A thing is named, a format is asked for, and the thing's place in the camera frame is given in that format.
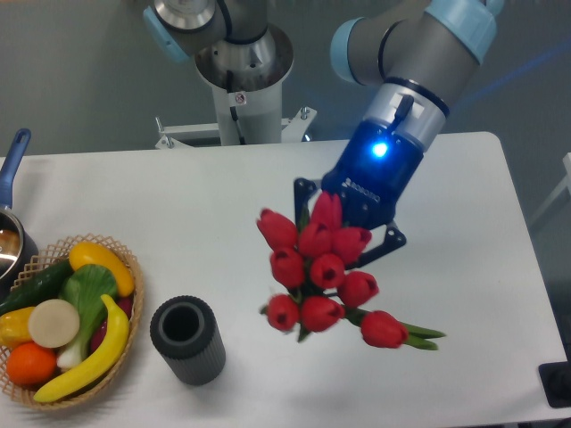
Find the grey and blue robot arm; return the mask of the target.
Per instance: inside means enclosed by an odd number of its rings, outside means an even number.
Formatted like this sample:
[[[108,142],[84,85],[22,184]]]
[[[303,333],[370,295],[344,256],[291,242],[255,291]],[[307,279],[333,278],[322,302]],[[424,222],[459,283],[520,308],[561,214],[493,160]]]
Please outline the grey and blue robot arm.
[[[347,21],[329,58],[345,81],[378,91],[339,161],[318,181],[294,182],[294,213],[311,196],[340,197],[343,221],[386,229],[357,267],[401,248],[397,201],[441,132],[452,105],[483,63],[497,32],[500,1],[404,1],[374,18]],[[263,1],[153,1],[149,33],[174,62],[193,60],[211,87],[224,145],[280,143],[282,84],[294,63],[284,31]]]

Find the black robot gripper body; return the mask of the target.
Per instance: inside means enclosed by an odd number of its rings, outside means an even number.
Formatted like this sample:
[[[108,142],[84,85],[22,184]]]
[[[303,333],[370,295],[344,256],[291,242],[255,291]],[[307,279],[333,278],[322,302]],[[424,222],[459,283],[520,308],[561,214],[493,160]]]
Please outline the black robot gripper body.
[[[323,176],[321,189],[340,197],[344,223],[377,228],[393,221],[397,201],[422,160],[412,142],[363,121]]]

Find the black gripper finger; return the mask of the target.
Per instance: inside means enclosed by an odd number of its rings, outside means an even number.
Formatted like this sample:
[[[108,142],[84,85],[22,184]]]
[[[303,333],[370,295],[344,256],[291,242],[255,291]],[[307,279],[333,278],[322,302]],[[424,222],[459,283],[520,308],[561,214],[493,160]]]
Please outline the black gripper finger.
[[[321,189],[320,179],[297,177],[294,180],[294,219],[301,223],[309,217],[310,199]]]
[[[385,226],[385,235],[383,241],[372,249],[361,253],[357,260],[353,263],[350,263],[347,268],[349,270],[364,268],[366,265],[381,259],[394,251],[399,250],[406,243],[407,238],[405,234],[400,230],[395,221],[391,221]]]

